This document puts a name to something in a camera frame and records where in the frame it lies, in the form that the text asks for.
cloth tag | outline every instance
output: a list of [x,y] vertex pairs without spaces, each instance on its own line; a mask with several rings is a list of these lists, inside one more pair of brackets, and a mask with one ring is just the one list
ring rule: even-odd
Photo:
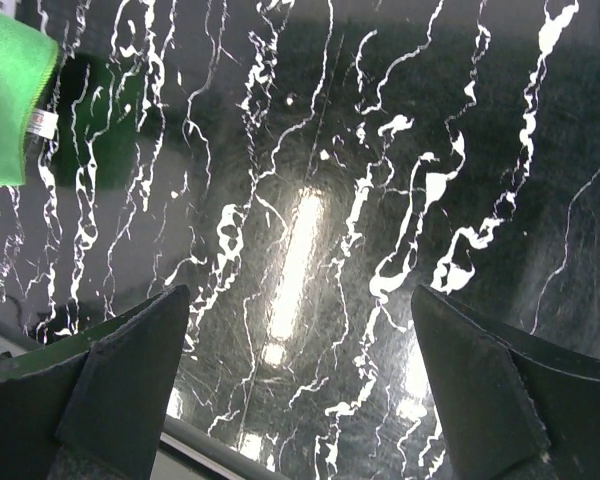
[[57,124],[57,113],[45,112],[44,110],[34,108],[33,114],[31,114],[31,120],[29,120],[27,132],[35,133],[40,137],[51,140],[56,131]]

black marble surface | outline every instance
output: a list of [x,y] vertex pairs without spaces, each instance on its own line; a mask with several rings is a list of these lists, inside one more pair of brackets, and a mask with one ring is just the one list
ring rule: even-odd
[[66,51],[0,188],[0,318],[187,284],[169,413],[291,479],[448,479],[430,284],[600,358],[600,1],[38,0]]

green microfiber cloth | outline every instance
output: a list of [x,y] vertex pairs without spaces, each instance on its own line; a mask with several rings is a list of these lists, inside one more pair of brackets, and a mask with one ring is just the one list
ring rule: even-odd
[[58,45],[0,13],[0,186],[24,184],[24,140]]

marble slab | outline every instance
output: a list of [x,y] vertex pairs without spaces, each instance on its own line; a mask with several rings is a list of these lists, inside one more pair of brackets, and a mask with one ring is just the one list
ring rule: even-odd
[[450,479],[431,285],[600,358],[600,0],[38,0],[0,318],[194,299],[169,413],[290,479]]

glossy countertop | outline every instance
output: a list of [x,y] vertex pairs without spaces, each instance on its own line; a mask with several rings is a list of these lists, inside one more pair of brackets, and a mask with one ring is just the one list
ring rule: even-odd
[[450,479],[418,284],[600,358],[600,1],[38,0],[0,188],[40,341],[186,284],[169,414],[290,479]]

